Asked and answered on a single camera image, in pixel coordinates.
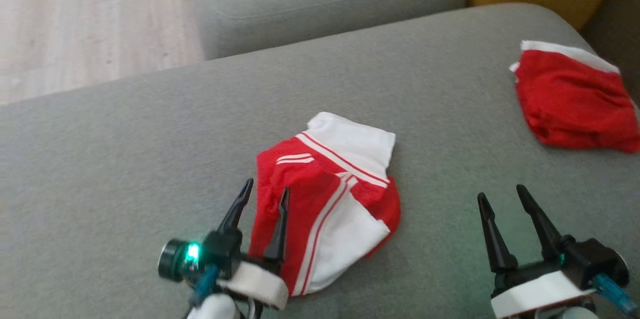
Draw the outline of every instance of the white stripe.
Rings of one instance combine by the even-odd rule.
[[[585,64],[585,66],[594,68],[598,71],[620,74],[620,69],[618,69],[617,66],[610,64],[598,55],[594,55],[586,50],[582,50],[581,48],[565,47],[560,44],[545,43],[544,41],[535,40],[522,40],[520,48],[522,51],[537,50],[547,53],[562,54],[576,62]]]
[[[311,226],[311,231],[309,232],[309,237],[306,240],[306,249],[304,250],[304,257],[302,258],[302,265],[300,265],[300,270],[297,272],[297,279],[295,280],[295,287],[293,288],[294,296],[299,296],[302,292],[302,287],[304,287],[305,285],[305,278],[307,277],[309,265],[311,264],[311,255],[314,251],[314,243],[316,241],[316,236],[318,235],[318,228],[320,227],[320,223],[322,223],[322,220],[327,216],[329,209],[331,209],[334,203],[338,201],[338,199],[340,199],[340,194],[343,193],[345,187],[345,180],[340,180],[338,189],[333,192],[322,210],[320,210],[320,214],[315,217],[315,221],[313,222],[313,226]]]
[[[371,183],[373,185],[377,185],[378,187],[383,187],[383,188],[388,187],[386,182],[383,182],[382,180],[378,180],[377,178],[370,177],[369,175],[366,175],[365,173],[363,173],[361,170],[354,168],[353,166],[351,166],[350,164],[348,164],[347,162],[345,162],[341,158],[337,157],[334,153],[332,153],[329,150],[326,150],[324,147],[314,143],[311,139],[306,137],[304,134],[298,134],[295,137],[300,139],[300,141],[302,143],[304,143],[304,145],[306,145],[309,148],[313,149],[314,151],[317,151],[318,153],[324,155],[329,160],[331,160],[332,162],[338,164],[338,166],[342,167],[346,171],[349,171],[351,174],[353,174],[357,178],[359,178],[361,180],[364,180],[365,182],[369,182],[369,183]]]
[[[313,157],[307,157],[306,159],[278,160],[278,162],[276,162],[276,166],[278,166],[279,164],[285,164],[285,163],[311,163],[314,160],[315,159]]]
[[[283,159],[300,159],[300,158],[307,158],[307,157],[311,157],[311,153],[306,152],[306,153],[297,153],[296,155],[282,155],[281,157],[278,158],[277,161],[280,161]]]

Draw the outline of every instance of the clothing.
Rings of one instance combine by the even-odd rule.
[[[537,139],[570,149],[640,151],[634,107],[620,71],[580,48],[522,41],[516,91]]]
[[[249,255],[265,251],[288,187],[280,275],[292,296],[326,288],[398,228],[400,198],[386,174],[395,139],[391,132],[320,112],[308,130],[258,155]]]

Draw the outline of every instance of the white strap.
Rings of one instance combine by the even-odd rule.
[[[289,290],[281,277],[251,262],[240,262],[231,280],[218,279],[215,283],[278,310],[283,310],[289,299]]]

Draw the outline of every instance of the red stripe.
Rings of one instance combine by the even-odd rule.
[[[322,231],[322,226],[325,225],[325,221],[326,221],[327,217],[329,217],[329,214],[331,214],[331,212],[334,210],[334,208],[336,207],[336,204],[338,204],[340,199],[342,199],[343,196],[345,195],[345,192],[347,191],[347,189],[349,189],[349,183],[348,182],[349,182],[350,178],[352,178],[352,177],[353,177],[353,175],[349,175],[349,177],[345,180],[346,186],[342,190],[342,193],[340,193],[340,195],[338,196],[338,199],[336,199],[333,202],[333,204],[329,208],[329,211],[326,212],[326,215],[324,215],[324,218],[322,218],[322,221],[320,221],[320,226],[318,226],[318,231],[315,233],[315,239],[313,240],[313,251],[311,251],[311,260],[309,260],[309,267],[308,267],[308,269],[306,271],[306,276],[304,277],[304,284],[302,285],[302,290],[300,291],[300,295],[301,296],[303,296],[305,294],[305,292],[307,291],[307,284],[309,282],[309,276],[311,274],[311,268],[313,268],[313,265],[314,265],[314,257],[316,256],[316,248],[318,246],[318,237],[320,237],[320,232]]]
[[[380,182],[384,182],[389,184],[389,180],[388,179],[384,179],[384,178],[379,178],[373,174],[367,173],[366,171],[364,171],[363,169],[360,169],[358,166],[355,166],[354,164],[352,164],[352,162],[349,162],[347,159],[343,158],[342,156],[338,155],[338,153],[336,153],[335,151],[327,148],[326,146],[322,145],[320,142],[318,142],[316,139],[313,139],[313,137],[311,137],[311,135],[307,134],[306,132],[301,132],[300,134],[304,135],[305,137],[307,137],[307,139],[309,139],[309,141],[312,141],[313,143],[316,143],[318,146],[321,146],[322,148],[324,148],[325,150],[329,151],[330,153],[332,153],[333,155],[335,155],[336,157],[340,158],[343,162],[345,162],[346,164],[349,164],[350,166],[352,166],[354,169],[356,169],[357,171],[359,171],[360,173],[373,178],[375,180],[379,180]]]

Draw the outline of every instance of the sofa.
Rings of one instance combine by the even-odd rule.
[[[163,245],[217,226],[256,155],[322,111],[396,133],[400,226],[327,289],[263,317],[492,318],[476,196],[487,194],[519,262],[534,262],[520,183],[562,234],[617,250],[637,299],[640,156],[537,141],[508,70],[523,39],[592,51],[548,9],[498,4],[5,105],[3,317],[180,317],[189,291],[158,278]]]

